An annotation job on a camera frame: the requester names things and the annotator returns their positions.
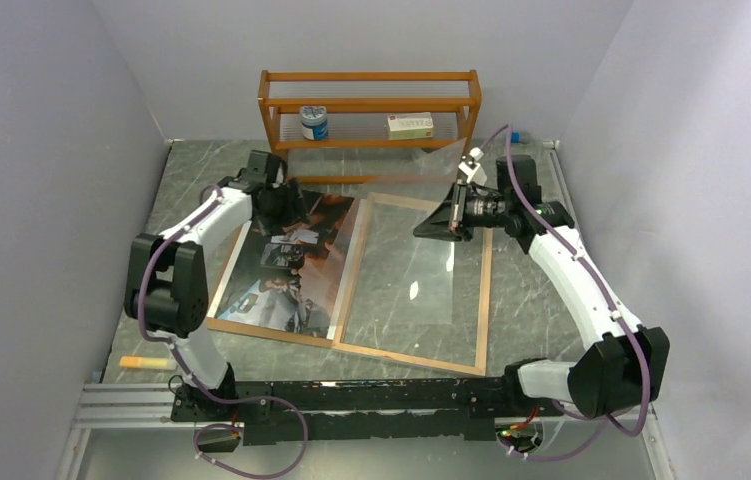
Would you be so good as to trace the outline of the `printed photo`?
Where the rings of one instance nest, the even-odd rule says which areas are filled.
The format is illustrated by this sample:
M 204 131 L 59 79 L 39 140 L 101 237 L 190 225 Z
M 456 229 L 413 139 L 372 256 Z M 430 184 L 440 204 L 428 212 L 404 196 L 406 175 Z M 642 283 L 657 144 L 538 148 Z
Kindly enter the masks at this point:
M 308 219 L 264 236 L 247 224 L 236 235 L 212 300 L 212 317 L 331 339 L 361 200 L 306 191 Z

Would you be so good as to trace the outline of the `clear acrylic sheet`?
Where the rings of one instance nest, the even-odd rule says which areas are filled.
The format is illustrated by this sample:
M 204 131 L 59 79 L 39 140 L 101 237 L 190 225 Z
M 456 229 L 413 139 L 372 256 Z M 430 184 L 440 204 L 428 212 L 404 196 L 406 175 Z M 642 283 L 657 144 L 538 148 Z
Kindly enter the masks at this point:
M 301 176 L 337 176 L 322 191 L 357 197 L 364 220 L 353 241 L 359 265 L 346 324 L 348 333 L 368 328 L 456 328 L 473 323 L 460 283 L 473 280 L 457 260 L 456 247 L 424 240 L 412 230 L 443 200 L 455 178 L 454 157 L 444 174 L 424 174 L 409 150 L 297 152 Z

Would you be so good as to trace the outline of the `wooden picture frame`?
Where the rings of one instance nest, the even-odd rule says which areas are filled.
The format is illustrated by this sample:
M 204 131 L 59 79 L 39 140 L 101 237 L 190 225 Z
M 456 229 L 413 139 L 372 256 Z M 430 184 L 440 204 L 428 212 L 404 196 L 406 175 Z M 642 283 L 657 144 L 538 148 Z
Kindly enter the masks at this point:
M 405 365 L 430 368 L 462 375 L 482 376 L 487 367 L 490 296 L 492 279 L 491 230 L 484 229 L 468 243 L 451 243 L 457 249 L 457 260 L 473 270 L 473 280 L 463 280 L 460 289 L 462 304 L 473 309 L 473 323 L 456 328 L 368 328 L 348 333 L 346 324 L 350 300 L 354 293 L 354 275 L 359 265 L 354 258 L 353 241 L 364 220 L 363 203 L 355 223 L 352 243 L 338 299 L 340 312 L 336 323 L 338 344 L 334 350 L 343 353 L 393 361 Z

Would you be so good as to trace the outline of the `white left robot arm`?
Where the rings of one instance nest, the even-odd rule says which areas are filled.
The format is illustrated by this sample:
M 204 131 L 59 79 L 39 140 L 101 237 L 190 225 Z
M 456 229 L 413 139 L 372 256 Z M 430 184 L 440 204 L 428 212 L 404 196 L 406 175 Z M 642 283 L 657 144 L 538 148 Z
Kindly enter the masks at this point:
M 144 340 L 169 350 L 185 383 L 200 391 L 198 407 L 213 420 L 228 418 L 238 395 L 233 367 L 204 324 L 210 309 L 207 258 L 242 226 L 273 236 L 307 217 L 286 160 L 253 150 L 236 175 L 206 186 L 196 209 L 180 222 L 131 243 L 124 312 Z

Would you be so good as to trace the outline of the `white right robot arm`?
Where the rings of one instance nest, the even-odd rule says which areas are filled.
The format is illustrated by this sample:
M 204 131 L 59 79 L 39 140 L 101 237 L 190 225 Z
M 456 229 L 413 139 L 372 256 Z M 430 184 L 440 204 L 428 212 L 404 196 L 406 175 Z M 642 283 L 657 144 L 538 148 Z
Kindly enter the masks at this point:
M 474 149 L 461 158 L 443 202 L 414 236 L 467 242 L 479 228 L 503 230 L 551 281 L 584 348 L 575 362 L 536 359 L 511 366 L 500 390 L 504 408 L 523 415 L 548 399 L 595 419 L 655 401 L 670 348 L 665 331 L 646 327 L 613 292 L 567 209 L 543 200 L 531 157 L 497 159 L 497 185 L 488 187 L 481 156 Z

